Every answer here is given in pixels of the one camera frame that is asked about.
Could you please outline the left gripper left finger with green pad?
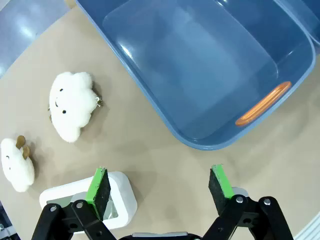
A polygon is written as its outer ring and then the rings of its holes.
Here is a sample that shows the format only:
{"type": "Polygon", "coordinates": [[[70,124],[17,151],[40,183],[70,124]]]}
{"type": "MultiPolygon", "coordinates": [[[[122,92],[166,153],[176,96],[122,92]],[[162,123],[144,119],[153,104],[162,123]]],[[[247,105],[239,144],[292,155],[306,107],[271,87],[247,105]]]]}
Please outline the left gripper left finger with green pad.
{"type": "Polygon", "coordinates": [[[111,186],[106,168],[98,168],[92,178],[85,199],[78,199],[61,207],[48,203],[42,210],[33,240],[70,240],[74,233],[84,232],[90,240],[114,240],[103,223],[111,186]]]}

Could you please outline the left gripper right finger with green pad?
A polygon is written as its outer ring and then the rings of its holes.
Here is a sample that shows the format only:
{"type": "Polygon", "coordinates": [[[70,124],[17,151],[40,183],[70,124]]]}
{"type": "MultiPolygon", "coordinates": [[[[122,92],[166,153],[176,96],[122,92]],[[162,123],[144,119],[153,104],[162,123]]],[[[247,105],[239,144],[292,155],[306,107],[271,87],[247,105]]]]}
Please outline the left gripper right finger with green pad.
{"type": "Polygon", "coordinates": [[[218,217],[203,240],[230,240],[238,227],[247,228],[255,240],[293,239],[278,201],[272,196],[254,201],[236,194],[221,164],[211,167],[208,188],[218,217]]]}

